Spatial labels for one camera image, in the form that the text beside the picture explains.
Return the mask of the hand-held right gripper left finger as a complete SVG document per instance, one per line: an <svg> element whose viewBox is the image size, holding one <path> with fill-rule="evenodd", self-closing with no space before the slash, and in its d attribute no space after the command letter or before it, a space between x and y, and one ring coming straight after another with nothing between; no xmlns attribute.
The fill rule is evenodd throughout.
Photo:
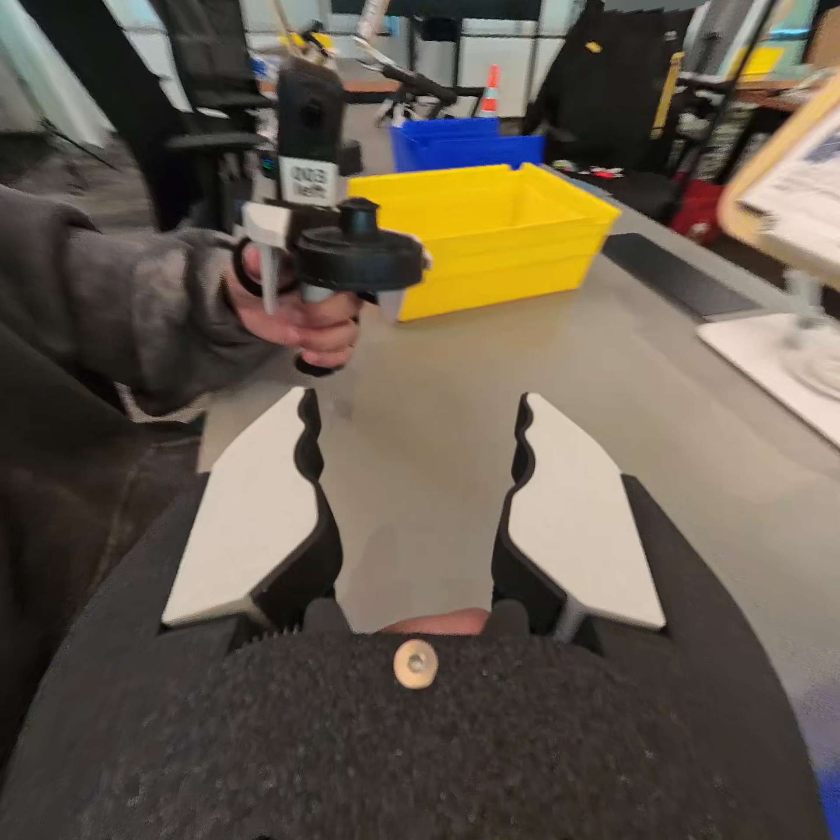
<svg viewBox="0 0 840 840"><path fill-rule="evenodd" d="M163 627L239 616L293 631L310 604L334 596L343 547L321 486L320 433L317 394L293 387L216 459Z"/></svg>

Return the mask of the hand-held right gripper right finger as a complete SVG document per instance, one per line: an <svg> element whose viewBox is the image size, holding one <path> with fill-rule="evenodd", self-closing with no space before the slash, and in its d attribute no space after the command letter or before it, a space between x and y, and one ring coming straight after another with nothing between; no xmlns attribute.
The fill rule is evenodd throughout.
<svg viewBox="0 0 840 840"><path fill-rule="evenodd" d="M536 392L521 395L511 487L490 573L537 637L572 641L597 618L658 633L666 618L624 476L604 448Z"/></svg>

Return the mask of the black bottle lid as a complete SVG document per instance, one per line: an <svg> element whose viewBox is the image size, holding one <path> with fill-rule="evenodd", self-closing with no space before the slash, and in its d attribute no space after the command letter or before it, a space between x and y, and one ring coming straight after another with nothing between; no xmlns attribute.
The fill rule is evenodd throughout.
<svg viewBox="0 0 840 840"><path fill-rule="evenodd" d="M422 242L383 228L380 206L352 196L331 224L303 228L292 247L298 289L305 302L343 292L373 303L383 291L402 291L424 278Z"/></svg>

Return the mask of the yellow plastic bin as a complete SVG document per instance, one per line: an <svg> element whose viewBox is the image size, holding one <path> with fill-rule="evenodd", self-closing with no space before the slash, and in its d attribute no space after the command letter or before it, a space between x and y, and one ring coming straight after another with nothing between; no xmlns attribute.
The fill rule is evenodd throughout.
<svg viewBox="0 0 840 840"><path fill-rule="evenodd" d="M523 164L353 178L382 227L434 258L406 289L400 322L577 289L621 210L546 168Z"/></svg>
<svg viewBox="0 0 840 840"><path fill-rule="evenodd" d="M756 48L740 76L741 83L765 81L770 77L784 55L785 47L762 45Z"/></svg>

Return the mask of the person's right hand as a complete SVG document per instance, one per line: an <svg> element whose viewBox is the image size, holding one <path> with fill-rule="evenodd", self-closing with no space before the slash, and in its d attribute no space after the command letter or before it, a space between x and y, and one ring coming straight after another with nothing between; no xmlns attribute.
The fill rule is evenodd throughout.
<svg viewBox="0 0 840 840"><path fill-rule="evenodd" d="M488 610L469 607L437 615L416 616L385 626L381 634L476 636L490 617Z"/></svg>

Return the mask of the black office chair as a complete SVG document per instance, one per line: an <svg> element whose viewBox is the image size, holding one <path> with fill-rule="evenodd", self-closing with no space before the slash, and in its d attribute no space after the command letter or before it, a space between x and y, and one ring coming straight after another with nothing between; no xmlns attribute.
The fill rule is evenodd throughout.
<svg viewBox="0 0 840 840"><path fill-rule="evenodd" d="M249 162L262 140L259 90L238 1L152 1L192 113L167 148L195 164L204 199L196 222L232 234L251 195Z"/></svg>

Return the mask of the black tools pile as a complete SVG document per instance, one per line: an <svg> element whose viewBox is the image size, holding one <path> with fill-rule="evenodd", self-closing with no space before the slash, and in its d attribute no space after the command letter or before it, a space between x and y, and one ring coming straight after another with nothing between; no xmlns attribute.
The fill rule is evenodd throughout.
<svg viewBox="0 0 840 840"><path fill-rule="evenodd" d="M468 118L480 115L486 87L446 87L424 74L397 65L381 54L356 59L356 62L383 79L395 83L386 91L374 117L377 129L401 128L405 123L456 119L453 108L461 99L472 99Z"/></svg>

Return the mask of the person's dark clothed torso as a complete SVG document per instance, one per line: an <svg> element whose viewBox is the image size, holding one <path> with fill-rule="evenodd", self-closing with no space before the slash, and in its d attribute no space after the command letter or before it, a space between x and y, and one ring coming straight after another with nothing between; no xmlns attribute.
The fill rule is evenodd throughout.
<svg viewBox="0 0 840 840"><path fill-rule="evenodd" d="M1 756L111 569L195 474L198 436L138 424L2 327Z"/></svg>

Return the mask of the instruction sheet on stand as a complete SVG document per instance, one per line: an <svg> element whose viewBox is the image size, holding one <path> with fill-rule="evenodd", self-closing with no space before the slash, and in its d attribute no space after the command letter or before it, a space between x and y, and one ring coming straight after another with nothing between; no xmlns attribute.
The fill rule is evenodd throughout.
<svg viewBox="0 0 840 840"><path fill-rule="evenodd" d="M835 75L753 156L726 187L719 222L743 244L779 261L792 311L714 322L698 337L754 384L834 447L839 446L838 320L822 305L822 291L838 291L838 251L823 255L763 229L739 199L832 112L839 115Z"/></svg>

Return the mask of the black jacket on chair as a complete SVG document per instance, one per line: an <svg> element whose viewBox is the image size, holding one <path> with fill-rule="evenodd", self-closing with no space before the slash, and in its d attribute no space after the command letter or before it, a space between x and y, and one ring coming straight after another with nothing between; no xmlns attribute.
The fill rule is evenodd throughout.
<svg viewBox="0 0 840 840"><path fill-rule="evenodd" d="M694 8L584 2L521 121L542 161L638 212L673 195L669 114Z"/></svg>

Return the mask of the red bag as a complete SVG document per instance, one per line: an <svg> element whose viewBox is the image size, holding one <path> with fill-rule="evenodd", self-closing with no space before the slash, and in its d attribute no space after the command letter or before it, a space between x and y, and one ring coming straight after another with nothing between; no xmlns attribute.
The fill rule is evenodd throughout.
<svg viewBox="0 0 840 840"><path fill-rule="evenodd" d="M669 228L699 245L713 244L721 232L718 205L724 189L714 182L690 180Z"/></svg>

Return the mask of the printed instruction sheet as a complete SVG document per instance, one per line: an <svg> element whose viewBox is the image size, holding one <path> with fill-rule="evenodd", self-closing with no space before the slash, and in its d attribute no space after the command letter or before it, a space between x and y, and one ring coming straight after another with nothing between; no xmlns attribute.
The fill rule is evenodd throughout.
<svg viewBox="0 0 840 840"><path fill-rule="evenodd" d="M839 246L839 115L832 112L739 199L766 233L825 256Z"/></svg>

